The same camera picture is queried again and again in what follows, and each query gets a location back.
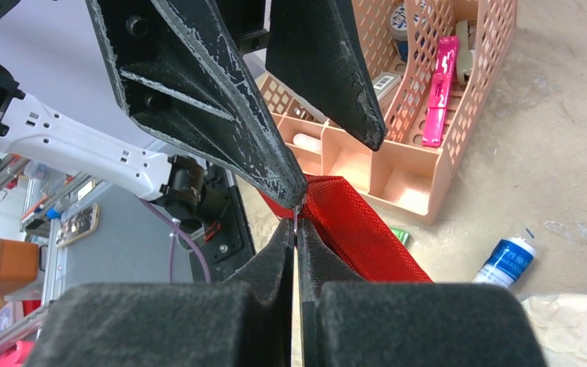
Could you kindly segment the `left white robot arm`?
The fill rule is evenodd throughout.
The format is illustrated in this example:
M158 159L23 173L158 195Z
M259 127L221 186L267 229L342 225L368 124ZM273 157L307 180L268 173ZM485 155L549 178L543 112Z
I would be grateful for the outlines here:
M277 131L244 55L372 151L388 127L350 1L88 1L119 108L186 151L130 145L22 91L0 65L0 152L116 184L178 219L216 224L227 201L196 157L247 180L287 209L307 181Z

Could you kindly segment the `orange case in background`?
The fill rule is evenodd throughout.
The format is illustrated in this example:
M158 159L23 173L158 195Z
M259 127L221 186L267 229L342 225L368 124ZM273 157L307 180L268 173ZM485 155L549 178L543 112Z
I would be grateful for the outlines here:
M34 282L39 271L37 244L0 238L0 297Z

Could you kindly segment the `blue white bandage roll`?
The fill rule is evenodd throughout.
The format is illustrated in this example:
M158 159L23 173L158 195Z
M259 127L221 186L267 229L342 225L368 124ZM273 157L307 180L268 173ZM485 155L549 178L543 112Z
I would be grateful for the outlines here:
M537 250L524 238L500 239L473 282L511 288L529 268Z

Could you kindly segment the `pink desk tray organizer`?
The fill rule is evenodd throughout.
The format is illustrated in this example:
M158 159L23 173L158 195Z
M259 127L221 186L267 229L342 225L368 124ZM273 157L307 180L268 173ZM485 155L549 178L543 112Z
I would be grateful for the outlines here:
M265 73L260 91L277 128L307 174L344 177L369 203L430 224L435 221L469 138L510 47L517 27L515 1L408 1L410 56L403 62L391 32L397 1L355 1L353 10L362 53L372 78L387 73L401 82L381 104L388 136L378 151L359 143L334 121L313 115L282 82ZM436 99L431 82L444 67L443 37L469 26L472 68L454 72L445 101L443 137L423 144L428 105Z

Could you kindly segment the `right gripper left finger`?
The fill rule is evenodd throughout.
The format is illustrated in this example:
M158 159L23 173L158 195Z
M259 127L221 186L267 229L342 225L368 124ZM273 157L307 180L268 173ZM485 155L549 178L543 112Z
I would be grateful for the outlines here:
M288 366L294 222L226 281L84 284L55 301L28 366Z

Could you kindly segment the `green small box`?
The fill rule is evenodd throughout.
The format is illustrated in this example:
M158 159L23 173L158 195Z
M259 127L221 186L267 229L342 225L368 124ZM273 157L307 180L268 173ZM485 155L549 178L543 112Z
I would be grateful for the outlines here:
M409 245L411 240L411 235L409 232L395 227L391 227L390 230L404 247Z

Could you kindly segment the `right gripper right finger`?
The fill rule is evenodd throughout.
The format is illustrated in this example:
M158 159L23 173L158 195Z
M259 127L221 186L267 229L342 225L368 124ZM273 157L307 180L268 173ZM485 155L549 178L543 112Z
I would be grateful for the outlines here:
M544 366L516 297L487 284L368 282L297 223L306 366Z

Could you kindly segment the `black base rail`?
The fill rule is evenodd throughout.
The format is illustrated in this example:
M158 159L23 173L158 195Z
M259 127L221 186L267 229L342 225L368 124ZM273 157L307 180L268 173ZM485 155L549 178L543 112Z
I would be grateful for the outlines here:
M204 184L213 193L215 208L224 199L224 211L215 222L187 219L181 228L198 245L212 281L224 281L255 256L255 245L235 175L208 163Z

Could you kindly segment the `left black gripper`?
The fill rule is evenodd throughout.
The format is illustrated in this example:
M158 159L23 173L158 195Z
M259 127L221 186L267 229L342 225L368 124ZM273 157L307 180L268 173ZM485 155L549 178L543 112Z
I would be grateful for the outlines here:
M273 1L270 32L266 4L89 1L86 7L116 102L141 130L291 209L307 181L241 54L268 45L267 71L372 151L388 128L352 2Z

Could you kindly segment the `barcode labelled small box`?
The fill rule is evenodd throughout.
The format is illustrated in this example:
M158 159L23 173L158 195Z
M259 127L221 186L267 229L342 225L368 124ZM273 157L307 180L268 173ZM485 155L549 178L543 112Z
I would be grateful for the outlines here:
M373 80L373 88L383 114L391 106L394 96L401 84L402 76L397 73L380 73Z

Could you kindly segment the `red first aid pouch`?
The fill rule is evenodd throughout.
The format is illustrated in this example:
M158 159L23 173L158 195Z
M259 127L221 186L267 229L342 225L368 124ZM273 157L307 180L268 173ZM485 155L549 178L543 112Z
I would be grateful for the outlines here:
M352 270L368 281L432 281L344 177L306 178L306 203L299 217L310 220L323 242Z

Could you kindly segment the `grey stapler in tray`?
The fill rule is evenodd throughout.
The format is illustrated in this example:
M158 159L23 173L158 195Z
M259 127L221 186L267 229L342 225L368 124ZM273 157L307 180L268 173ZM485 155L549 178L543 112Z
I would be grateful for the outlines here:
M459 41L456 75L460 86L465 86L472 74L475 56L476 21L462 20L456 24L455 36Z

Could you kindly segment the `beige gauze wrap packet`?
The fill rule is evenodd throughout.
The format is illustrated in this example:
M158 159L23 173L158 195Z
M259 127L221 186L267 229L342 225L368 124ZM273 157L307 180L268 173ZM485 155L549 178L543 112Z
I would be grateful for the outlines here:
M548 366L587 366L587 294L534 295L521 305Z

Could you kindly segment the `blue grey tape roll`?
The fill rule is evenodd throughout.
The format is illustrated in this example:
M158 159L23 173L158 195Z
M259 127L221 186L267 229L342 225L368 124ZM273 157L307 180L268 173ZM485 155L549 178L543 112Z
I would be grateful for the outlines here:
M396 44L397 52L403 62L408 61L410 48L408 38L408 18L405 4L400 4L388 17L388 28Z

